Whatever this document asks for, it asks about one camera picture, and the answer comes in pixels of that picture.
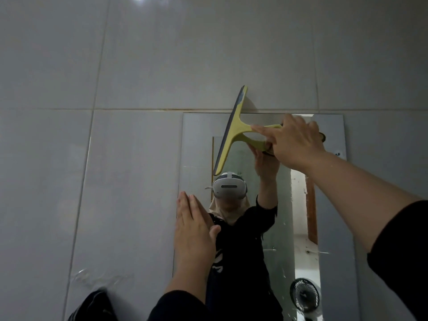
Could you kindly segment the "person's right hand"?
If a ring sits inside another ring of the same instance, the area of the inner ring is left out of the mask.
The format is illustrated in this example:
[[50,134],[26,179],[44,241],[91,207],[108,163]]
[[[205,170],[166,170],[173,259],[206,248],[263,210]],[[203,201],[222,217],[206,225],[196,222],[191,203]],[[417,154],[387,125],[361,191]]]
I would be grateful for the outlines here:
[[274,156],[282,165],[305,174],[325,151],[317,122],[307,123],[301,116],[285,114],[280,128],[250,127],[271,143]]

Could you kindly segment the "person's left hand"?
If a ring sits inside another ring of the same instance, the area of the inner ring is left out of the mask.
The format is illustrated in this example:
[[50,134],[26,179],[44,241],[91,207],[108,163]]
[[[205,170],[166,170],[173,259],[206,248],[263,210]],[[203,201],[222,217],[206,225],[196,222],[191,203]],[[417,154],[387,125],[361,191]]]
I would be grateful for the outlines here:
[[209,229],[215,225],[194,195],[181,192],[177,201],[174,249],[176,265],[189,258],[214,262],[216,245],[209,245]]

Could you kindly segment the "yellow window squeegee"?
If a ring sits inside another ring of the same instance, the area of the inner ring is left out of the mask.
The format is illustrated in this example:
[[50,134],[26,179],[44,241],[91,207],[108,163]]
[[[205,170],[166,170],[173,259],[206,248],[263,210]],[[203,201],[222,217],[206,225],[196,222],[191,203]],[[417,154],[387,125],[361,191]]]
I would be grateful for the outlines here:
[[270,141],[260,141],[246,136],[247,133],[256,133],[247,123],[241,120],[243,103],[247,95],[248,87],[242,86],[233,109],[226,124],[226,129],[219,147],[216,162],[213,166],[212,175],[219,176],[223,172],[223,167],[227,161],[229,151],[235,142],[244,142],[250,148],[260,152],[264,158],[275,159],[274,150]]

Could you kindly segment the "person's left forearm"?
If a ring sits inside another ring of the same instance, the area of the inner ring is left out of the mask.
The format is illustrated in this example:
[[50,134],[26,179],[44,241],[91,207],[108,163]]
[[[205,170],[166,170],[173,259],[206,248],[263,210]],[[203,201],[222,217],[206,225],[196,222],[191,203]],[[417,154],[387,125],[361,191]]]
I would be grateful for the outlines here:
[[176,272],[164,293],[185,291],[205,304],[208,276],[212,264],[212,261],[194,258],[179,261]]

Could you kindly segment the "person's right forearm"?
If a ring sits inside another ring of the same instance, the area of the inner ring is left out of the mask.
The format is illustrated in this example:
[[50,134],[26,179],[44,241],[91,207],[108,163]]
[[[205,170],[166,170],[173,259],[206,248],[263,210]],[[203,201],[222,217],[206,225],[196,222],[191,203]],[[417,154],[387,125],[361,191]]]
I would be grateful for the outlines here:
[[395,215],[422,200],[325,151],[313,155],[304,171],[367,252]]

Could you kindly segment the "small black and white fan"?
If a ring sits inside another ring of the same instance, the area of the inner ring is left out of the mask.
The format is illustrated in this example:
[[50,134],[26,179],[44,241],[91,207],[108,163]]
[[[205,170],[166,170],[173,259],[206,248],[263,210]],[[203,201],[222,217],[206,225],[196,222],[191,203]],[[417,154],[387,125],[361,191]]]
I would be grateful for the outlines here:
[[321,289],[307,278],[296,278],[290,286],[290,298],[303,321],[322,321]]

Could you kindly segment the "black bag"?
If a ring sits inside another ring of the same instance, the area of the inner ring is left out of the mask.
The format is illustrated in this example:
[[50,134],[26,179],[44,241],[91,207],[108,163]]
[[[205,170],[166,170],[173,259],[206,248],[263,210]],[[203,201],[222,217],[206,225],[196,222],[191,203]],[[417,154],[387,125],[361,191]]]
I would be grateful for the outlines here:
[[119,321],[106,288],[90,293],[67,321]]

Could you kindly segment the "frameless wall mirror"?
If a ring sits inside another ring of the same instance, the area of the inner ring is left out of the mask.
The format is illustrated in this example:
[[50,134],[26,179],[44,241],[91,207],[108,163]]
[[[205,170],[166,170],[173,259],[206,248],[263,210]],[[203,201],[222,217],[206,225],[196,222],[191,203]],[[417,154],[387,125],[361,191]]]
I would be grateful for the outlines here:
[[[229,115],[185,113],[182,129],[179,191],[211,203],[212,175]],[[305,278],[320,290],[313,321],[360,321],[355,245],[328,198],[302,173],[281,167],[277,177],[279,212],[265,233],[263,250],[271,288],[284,321],[306,317],[292,303],[290,287]]]

